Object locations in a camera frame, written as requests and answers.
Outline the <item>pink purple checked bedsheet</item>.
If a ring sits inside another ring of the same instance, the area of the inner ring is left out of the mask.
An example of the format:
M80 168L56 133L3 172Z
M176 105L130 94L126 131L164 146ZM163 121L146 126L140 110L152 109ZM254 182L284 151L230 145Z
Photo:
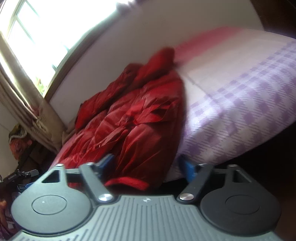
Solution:
M185 123L178 155L220 164L295 122L295 39L220 27L175 48Z

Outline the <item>colourful clothes pile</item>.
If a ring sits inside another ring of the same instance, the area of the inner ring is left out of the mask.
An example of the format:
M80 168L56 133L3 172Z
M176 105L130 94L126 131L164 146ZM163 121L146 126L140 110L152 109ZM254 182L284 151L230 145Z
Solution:
M10 150L17 161L20 161L21 156L32 143L30 134L20 124L15 125L9 133Z

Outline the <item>beige floral curtain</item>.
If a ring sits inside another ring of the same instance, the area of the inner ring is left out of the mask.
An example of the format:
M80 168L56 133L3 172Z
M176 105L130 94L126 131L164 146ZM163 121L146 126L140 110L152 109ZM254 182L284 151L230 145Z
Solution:
M52 152L62 148L65 125L38 92L1 35L1 103L22 127Z

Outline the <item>brown wooden window frame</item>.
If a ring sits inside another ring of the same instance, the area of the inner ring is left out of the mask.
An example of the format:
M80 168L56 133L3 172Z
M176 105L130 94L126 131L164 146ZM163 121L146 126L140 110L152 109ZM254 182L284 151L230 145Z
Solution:
M55 92L68 75L70 70L78 63L82 56L90 47L115 23L128 15L131 11L138 9L145 1L128 1L127 3L117 3L115 11L88 30L80 40L70 49L66 57L61 61L53 79L49 84L44 99L49 102Z

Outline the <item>red puffer jacket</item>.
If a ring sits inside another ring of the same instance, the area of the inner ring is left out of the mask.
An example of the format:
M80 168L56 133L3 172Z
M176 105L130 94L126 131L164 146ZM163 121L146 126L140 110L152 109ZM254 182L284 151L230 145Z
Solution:
M166 47L145 64L131 63L108 87L84 101L75 134L56 162L66 168L114 156L104 185L140 191L161 185L173 163L183 129L184 84Z

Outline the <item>beige cloth by curtain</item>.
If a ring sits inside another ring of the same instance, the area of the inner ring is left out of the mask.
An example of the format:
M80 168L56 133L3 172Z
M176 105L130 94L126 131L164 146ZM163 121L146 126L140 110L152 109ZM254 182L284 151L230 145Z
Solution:
M64 146L66 142L75 134L75 121L73 118L67 125L66 130L62 133L62 145Z

